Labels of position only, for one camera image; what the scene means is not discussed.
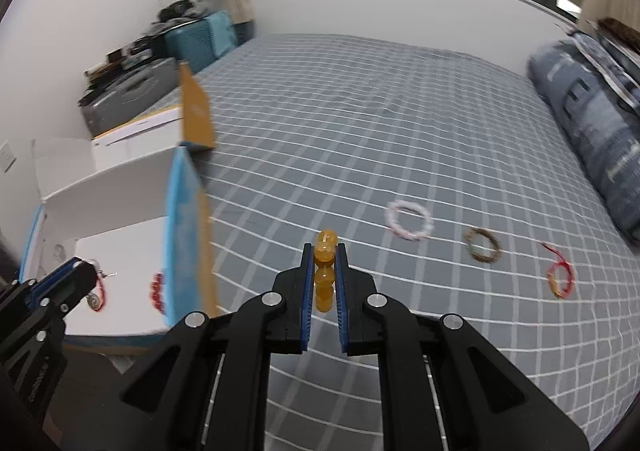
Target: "silver screw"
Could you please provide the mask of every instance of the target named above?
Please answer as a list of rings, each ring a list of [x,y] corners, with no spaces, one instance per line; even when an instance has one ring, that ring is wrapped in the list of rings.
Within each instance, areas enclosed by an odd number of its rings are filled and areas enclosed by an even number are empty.
[[[262,296],[262,302],[267,306],[276,306],[282,301],[282,296],[277,292],[267,292]]]
[[[459,330],[460,328],[462,328],[463,321],[462,321],[462,317],[460,317],[459,315],[447,314],[446,316],[444,316],[442,323],[449,330]]]
[[[367,297],[367,303],[373,308],[380,308],[386,305],[386,297],[382,294],[371,294]]]
[[[184,318],[184,324],[189,328],[198,328],[199,326],[202,326],[205,321],[206,317],[204,317],[202,312],[191,312]]]

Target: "orange bead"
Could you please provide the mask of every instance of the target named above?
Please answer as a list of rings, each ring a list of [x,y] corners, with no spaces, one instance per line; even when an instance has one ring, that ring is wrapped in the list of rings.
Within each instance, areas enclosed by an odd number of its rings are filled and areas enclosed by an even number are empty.
[[[328,243],[329,245],[338,245],[338,235],[331,229],[325,229],[318,234],[319,243]]]
[[[318,267],[327,267],[334,264],[335,245],[319,242],[314,247],[314,261]]]
[[[326,301],[330,297],[334,296],[333,285],[316,285],[316,299],[322,299]]]
[[[322,267],[318,267],[318,270],[314,274],[314,281],[316,282],[316,285],[331,285],[335,281],[334,268],[330,265],[322,265]]]
[[[316,308],[323,314],[326,314],[327,312],[329,312],[329,310],[331,310],[331,307],[333,305],[334,305],[334,296],[331,296],[329,299],[322,299],[316,296]]]

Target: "red cord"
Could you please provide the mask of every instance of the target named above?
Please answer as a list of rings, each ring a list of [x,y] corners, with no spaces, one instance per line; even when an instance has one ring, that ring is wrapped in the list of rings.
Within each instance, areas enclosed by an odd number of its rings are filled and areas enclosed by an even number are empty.
[[[569,262],[564,259],[564,256],[560,251],[550,247],[544,241],[541,241],[540,243],[546,250],[551,251],[558,256],[558,261],[556,261],[546,273],[546,278],[549,281],[551,292],[553,292],[558,299],[567,299],[574,289],[574,269]],[[558,290],[558,282],[556,281],[556,269],[558,267],[563,267],[566,270],[566,285],[562,288],[562,291]]]
[[[98,276],[98,298],[100,299],[100,306],[98,306],[97,309],[94,310],[94,312],[99,312],[107,303],[107,293],[104,289],[104,283],[102,281],[104,279],[102,271],[98,271],[96,274]]]
[[[162,272],[156,272],[154,280],[151,282],[151,294],[149,294],[151,301],[154,303],[154,307],[156,307],[162,315],[164,315],[164,303],[162,302],[161,296],[163,278],[164,275],[162,275]]]

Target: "gray plaid bed sheet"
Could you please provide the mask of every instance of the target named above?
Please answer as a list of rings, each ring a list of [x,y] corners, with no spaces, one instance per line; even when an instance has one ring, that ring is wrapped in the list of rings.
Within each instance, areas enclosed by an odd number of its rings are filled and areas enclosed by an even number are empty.
[[[444,50],[294,34],[250,41],[196,79],[218,131],[196,165],[224,312],[334,229],[380,291],[418,313],[460,313],[592,447],[604,439],[638,392],[638,256],[526,78]],[[431,211],[430,240],[386,228],[396,198]],[[496,263],[468,255],[469,225],[497,235]],[[565,301],[549,290],[555,259],[539,240],[574,266]],[[314,311],[309,351],[272,358],[266,448],[382,446],[376,358],[341,354],[335,306]]]

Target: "light switch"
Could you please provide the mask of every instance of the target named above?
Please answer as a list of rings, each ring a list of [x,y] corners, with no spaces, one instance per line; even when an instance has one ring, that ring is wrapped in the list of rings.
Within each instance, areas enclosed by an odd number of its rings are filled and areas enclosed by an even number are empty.
[[[0,170],[2,170],[3,173],[6,173],[11,169],[11,166],[14,165],[14,162],[14,152],[11,151],[11,148],[9,147],[9,141],[6,140],[0,146]]]

